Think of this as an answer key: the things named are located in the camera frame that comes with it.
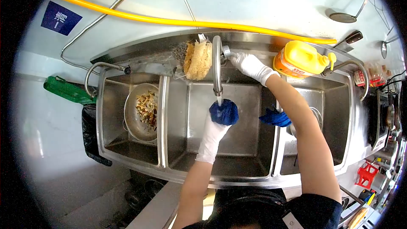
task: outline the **blue rag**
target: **blue rag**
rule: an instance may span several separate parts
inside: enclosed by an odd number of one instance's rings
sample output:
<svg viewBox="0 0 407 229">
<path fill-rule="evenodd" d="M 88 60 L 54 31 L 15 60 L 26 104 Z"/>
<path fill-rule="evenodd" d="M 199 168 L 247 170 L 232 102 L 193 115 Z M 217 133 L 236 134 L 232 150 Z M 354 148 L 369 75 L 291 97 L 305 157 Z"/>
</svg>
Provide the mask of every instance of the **blue rag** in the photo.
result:
<svg viewBox="0 0 407 229">
<path fill-rule="evenodd" d="M 209 108 L 209 112 L 212 121 L 218 124 L 230 126 L 235 125 L 239 120 L 237 106 L 229 99 L 223 99 L 221 106 L 218 102 L 214 102 Z"/>
<path fill-rule="evenodd" d="M 291 120 L 288 118 L 285 112 L 279 113 L 273 105 L 273 110 L 266 108 L 266 114 L 259 117 L 259 119 L 266 124 L 273 126 L 286 127 L 291 124 Z"/>
</svg>

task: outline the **kitchen knife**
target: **kitchen knife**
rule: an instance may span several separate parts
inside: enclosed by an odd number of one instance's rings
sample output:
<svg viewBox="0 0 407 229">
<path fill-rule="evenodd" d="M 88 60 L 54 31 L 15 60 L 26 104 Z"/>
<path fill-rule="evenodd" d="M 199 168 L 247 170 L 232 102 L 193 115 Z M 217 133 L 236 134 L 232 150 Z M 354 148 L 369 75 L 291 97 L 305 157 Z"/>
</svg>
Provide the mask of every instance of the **kitchen knife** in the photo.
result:
<svg viewBox="0 0 407 229">
<path fill-rule="evenodd" d="M 357 42 L 362 38 L 363 38 L 362 32 L 356 30 L 352 32 L 349 36 L 347 36 L 343 41 L 335 45 L 334 48 L 341 50 L 343 52 L 350 52 L 351 50 L 353 50 L 353 48 L 349 46 L 349 44 Z"/>
</svg>

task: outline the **green trash bin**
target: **green trash bin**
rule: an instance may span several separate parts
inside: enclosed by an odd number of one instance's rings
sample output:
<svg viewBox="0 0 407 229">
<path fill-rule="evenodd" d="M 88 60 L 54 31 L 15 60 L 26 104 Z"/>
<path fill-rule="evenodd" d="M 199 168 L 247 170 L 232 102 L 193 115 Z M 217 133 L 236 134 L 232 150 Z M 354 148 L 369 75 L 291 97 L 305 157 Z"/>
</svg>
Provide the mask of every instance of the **green trash bin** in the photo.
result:
<svg viewBox="0 0 407 229">
<path fill-rule="evenodd" d="M 86 91 L 59 76 L 49 76 L 44 82 L 44 89 L 74 103 L 96 104 L 96 97 L 92 98 Z"/>
</svg>

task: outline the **water stream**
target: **water stream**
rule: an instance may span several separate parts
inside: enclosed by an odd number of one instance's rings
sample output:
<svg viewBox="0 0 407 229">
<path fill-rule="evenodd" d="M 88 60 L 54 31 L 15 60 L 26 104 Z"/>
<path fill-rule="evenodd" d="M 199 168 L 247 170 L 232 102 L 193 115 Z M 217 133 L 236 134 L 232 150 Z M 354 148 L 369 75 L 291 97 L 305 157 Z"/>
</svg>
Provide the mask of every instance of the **water stream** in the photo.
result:
<svg viewBox="0 0 407 229">
<path fill-rule="evenodd" d="M 218 105 L 222 106 L 222 95 L 216 97 L 218 99 Z"/>
</svg>

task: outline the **stove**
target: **stove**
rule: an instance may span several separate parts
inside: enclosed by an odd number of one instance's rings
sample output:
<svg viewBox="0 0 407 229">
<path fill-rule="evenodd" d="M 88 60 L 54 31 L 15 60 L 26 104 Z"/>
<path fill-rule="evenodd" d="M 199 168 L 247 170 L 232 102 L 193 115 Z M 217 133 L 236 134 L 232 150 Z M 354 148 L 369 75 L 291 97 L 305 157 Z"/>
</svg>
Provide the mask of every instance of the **stove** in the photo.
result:
<svg viewBox="0 0 407 229">
<path fill-rule="evenodd" d="M 364 100 L 368 109 L 368 143 L 372 150 L 383 145 L 387 140 L 389 128 L 386 126 L 387 107 L 389 98 L 379 89 L 376 94 L 368 96 Z"/>
</svg>

